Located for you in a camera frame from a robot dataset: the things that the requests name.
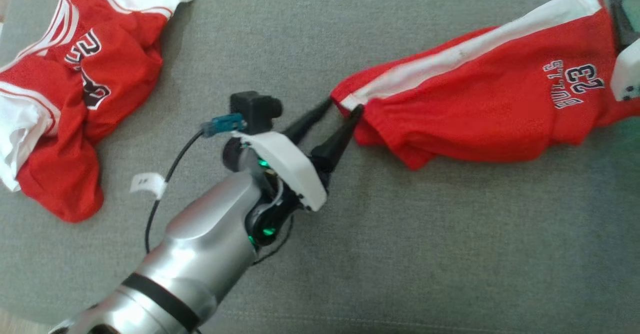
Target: number 23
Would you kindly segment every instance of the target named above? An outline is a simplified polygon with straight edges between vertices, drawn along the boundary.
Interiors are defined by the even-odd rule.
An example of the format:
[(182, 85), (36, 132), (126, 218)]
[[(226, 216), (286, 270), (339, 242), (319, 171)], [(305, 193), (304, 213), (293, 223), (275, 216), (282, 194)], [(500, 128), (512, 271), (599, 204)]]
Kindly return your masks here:
[[(569, 83), (574, 83), (571, 85), (571, 90), (575, 94), (585, 94), (587, 90), (594, 90), (597, 88), (604, 88), (604, 81), (598, 77), (598, 72), (596, 71), (596, 67), (587, 64), (580, 67), (572, 67), (564, 72), (564, 76), (566, 77)], [(581, 77), (585, 77), (587, 79), (586, 82), (580, 80)]]

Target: gray fabric surface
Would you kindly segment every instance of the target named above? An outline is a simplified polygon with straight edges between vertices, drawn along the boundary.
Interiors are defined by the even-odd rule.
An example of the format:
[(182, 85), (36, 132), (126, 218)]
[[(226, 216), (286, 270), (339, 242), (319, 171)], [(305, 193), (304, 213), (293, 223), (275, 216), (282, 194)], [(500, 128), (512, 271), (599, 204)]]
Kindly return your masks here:
[[(57, 323), (97, 302), (144, 254), (153, 198), (135, 173), (164, 173), (228, 95), (283, 100), (284, 127), (348, 75), (550, 0), (196, 0), (164, 37), (148, 102), (99, 145), (105, 204), (70, 225), (0, 190), (0, 306)], [(45, 31), (56, 0), (13, 0), (8, 62)], [(627, 0), (640, 26), (640, 0)], [(309, 149), (337, 127), (334, 111)], [(151, 242), (222, 179), (224, 140), (199, 141), (160, 205)], [(251, 268), (211, 333), (640, 332), (640, 120), (581, 147), (487, 164), (439, 158), (417, 172), (385, 149), (352, 145), (326, 207), (301, 214), (281, 254)]]

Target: wooden floor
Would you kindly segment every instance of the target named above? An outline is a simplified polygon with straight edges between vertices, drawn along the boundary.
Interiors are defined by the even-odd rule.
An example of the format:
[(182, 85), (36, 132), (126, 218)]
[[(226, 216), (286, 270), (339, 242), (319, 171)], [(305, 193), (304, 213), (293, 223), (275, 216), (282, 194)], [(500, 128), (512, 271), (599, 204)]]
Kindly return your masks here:
[(0, 309), (0, 334), (46, 334), (49, 329), (48, 325), (28, 322)]

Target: robotic arm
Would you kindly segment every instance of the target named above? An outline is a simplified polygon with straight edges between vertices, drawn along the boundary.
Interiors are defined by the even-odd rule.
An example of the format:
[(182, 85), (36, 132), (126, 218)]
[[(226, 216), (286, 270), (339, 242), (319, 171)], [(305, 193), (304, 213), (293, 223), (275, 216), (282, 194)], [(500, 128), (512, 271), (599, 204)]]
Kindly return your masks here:
[(304, 155), (297, 144), (331, 107), (330, 100), (283, 133), (278, 99), (243, 92), (231, 96), (242, 115), (222, 153), (234, 173), (192, 202), (167, 225), (164, 240), (105, 300), (64, 321), (49, 334), (189, 334), (275, 242), (297, 209), (318, 211), (329, 178), (364, 108), (356, 108), (325, 143)]

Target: blue cable connector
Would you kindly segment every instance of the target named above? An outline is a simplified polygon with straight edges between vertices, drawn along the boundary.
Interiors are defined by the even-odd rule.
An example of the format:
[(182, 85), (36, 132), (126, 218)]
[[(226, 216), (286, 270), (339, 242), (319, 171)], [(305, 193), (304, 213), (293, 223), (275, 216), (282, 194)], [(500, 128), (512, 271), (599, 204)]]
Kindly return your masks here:
[(247, 127), (247, 123), (240, 113), (231, 113), (229, 115), (223, 115), (211, 119), (211, 121), (204, 122), (200, 126), (202, 128), (202, 136), (204, 138), (211, 138), (219, 133), (242, 131)]

